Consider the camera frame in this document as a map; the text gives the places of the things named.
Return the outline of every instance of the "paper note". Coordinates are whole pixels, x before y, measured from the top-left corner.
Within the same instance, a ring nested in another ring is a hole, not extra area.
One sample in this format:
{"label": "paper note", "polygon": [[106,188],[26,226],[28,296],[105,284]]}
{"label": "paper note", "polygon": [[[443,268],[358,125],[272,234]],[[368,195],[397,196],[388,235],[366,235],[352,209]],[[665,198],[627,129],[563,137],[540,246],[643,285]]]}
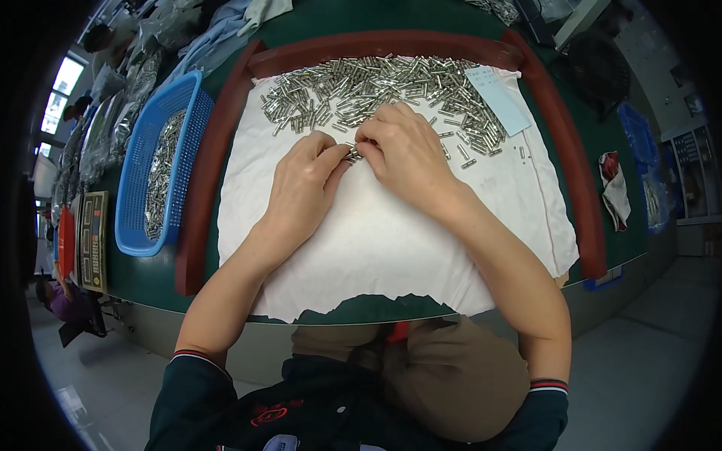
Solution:
{"label": "paper note", "polygon": [[509,136],[514,136],[531,126],[531,121],[522,110],[517,108],[507,92],[507,87],[496,76],[494,69],[490,66],[480,66],[467,69],[464,73],[471,85],[499,118]]}

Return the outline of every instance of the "blue bin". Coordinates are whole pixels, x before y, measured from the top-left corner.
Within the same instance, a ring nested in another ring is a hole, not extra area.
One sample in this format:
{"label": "blue bin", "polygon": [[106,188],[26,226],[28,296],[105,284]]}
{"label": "blue bin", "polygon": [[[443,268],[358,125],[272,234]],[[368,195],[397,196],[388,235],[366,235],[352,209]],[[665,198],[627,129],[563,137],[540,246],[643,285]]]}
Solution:
{"label": "blue bin", "polygon": [[[201,89],[202,79],[200,71],[188,72],[151,97],[138,117],[123,162],[116,202],[116,244],[124,254],[152,257],[164,245],[178,241],[188,179],[214,104]],[[186,119],[170,173],[163,229],[157,240],[151,240],[145,232],[145,201],[153,153],[165,122],[184,108]]]}

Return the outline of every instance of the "green table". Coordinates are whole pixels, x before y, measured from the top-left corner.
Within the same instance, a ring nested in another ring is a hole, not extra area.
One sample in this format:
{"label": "green table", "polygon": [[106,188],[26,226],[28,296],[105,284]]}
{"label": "green table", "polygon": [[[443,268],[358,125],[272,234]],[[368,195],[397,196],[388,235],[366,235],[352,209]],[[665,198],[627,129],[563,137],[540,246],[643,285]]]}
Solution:
{"label": "green table", "polygon": [[[491,14],[466,4],[460,0],[416,0],[388,1],[367,0],[360,6],[353,0],[296,0],[294,10],[264,24],[253,36],[261,38],[269,48],[297,42],[304,39],[343,32],[365,30],[436,30],[482,38],[498,39],[504,31],[504,25]],[[217,98],[226,78],[243,49],[231,55],[228,60],[203,81],[203,88]],[[555,52],[537,49],[544,61],[554,57]],[[606,212],[602,213],[604,235],[606,238],[606,262],[608,267],[618,266],[645,252],[647,231],[643,212],[644,204],[641,187],[633,167],[634,160],[630,145],[622,125],[616,115],[605,123],[597,123],[596,112],[578,99],[562,82],[555,80],[562,98],[574,118],[578,132],[585,147],[592,173],[596,175],[597,159],[604,152],[619,151],[619,163],[627,170],[627,191],[632,213],[628,228],[624,233],[614,232],[612,221]],[[549,157],[557,168],[560,188],[567,203],[567,215],[572,223],[567,186],[556,155],[554,143],[544,120],[539,113],[532,96],[522,79],[519,83],[521,93],[534,114]],[[106,173],[105,177],[92,190],[107,190],[110,193],[108,224],[115,221],[115,201],[120,180],[120,168]],[[601,192],[601,180],[595,177],[597,188]],[[218,269],[218,229],[216,226],[220,188],[211,217],[211,227],[206,248],[206,279]],[[129,301],[173,312],[185,312],[193,297],[183,297],[173,288],[175,278],[175,248],[166,246],[151,258],[134,258],[121,253],[115,243],[113,230],[107,233],[108,286],[113,296]],[[579,263],[570,271],[570,283],[580,281]],[[341,303],[333,312],[320,315],[316,312],[304,312],[297,321],[300,324],[343,324],[376,323],[383,321],[428,318],[451,314],[453,311],[445,305],[440,306],[430,297],[409,295],[391,301],[384,296],[361,295]],[[268,318],[251,318],[263,323],[279,323]]]}

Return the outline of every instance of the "light blue cloth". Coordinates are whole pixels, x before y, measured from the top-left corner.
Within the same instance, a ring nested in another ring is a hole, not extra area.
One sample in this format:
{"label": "light blue cloth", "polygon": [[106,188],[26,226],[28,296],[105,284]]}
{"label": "light blue cloth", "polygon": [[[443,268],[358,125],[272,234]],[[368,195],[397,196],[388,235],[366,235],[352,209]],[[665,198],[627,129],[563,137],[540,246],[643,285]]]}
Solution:
{"label": "light blue cloth", "polygon": [[221,6],[213,14],[208,30],[178,51],[178,56],[183,59],[155,92],[195,69],[202,71],[204,77],[208,76],[231,53],[248,43],[248,39],[258,28],[252,28],[240,37],[235,34],[248,23],[243,20],[243,13],[250,4],[251,0],[230,0]]}

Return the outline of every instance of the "right hand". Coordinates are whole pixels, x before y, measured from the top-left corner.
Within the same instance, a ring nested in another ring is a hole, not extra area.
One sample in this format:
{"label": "right hand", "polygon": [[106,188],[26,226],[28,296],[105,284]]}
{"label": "right hand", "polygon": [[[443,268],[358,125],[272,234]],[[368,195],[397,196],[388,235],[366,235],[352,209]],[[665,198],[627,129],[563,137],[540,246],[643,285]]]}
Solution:
{"label": "right hand", "polygon": [[356,142],[376,179],[430,216],[438,213],[451,192],[464,186],[449,169],[438,134],[405,103],[378,107],[356,131]]}

